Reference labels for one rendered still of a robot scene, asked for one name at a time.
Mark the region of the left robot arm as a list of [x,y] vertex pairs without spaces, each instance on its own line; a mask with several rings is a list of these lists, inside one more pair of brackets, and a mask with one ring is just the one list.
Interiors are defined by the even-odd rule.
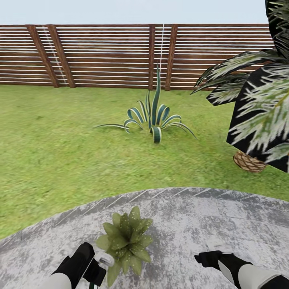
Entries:
[[100,263],[113,265],[113,258],[105,252],[94,256],[93,246],[84,242],[72,257],[65,257],[53,274],[37,289],[76,289],[82,277],[100,286],[106,270]]

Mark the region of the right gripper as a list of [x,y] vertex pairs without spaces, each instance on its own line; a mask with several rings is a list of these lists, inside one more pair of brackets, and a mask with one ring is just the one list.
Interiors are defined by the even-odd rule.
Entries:
[[[214,252],[202,252],[199,255],[195,255],[195,259],[198,263],[202,263],[204,268],[213,267],[214,266],[214,255],[220,253],[220,250],[215,250]],[[216,268],[217,269],[217,268]]]

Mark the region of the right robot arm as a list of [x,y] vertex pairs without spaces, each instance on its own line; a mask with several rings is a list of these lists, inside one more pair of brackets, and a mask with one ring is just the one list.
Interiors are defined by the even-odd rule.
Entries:
[[232,252],[221,252],[215,247],[222,246],[220,239],[206,240],[206,252],[195,255],[198,263],[204,268],[213,267],[233,283],[238,289],[289,289],[289,277],[273,270],[254,266],[234,255]]

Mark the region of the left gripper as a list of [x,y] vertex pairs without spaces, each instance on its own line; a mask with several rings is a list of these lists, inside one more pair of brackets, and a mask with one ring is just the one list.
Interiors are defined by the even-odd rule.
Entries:
[[92,282],[93,284],[100,286],[100,284],[103,282],[105,275],[106,270],[99,266],[96,261],[96,266],[93,269],[92,273],[90,273],[90,275],[83,276],[83,278],[86,279],[89,283]]

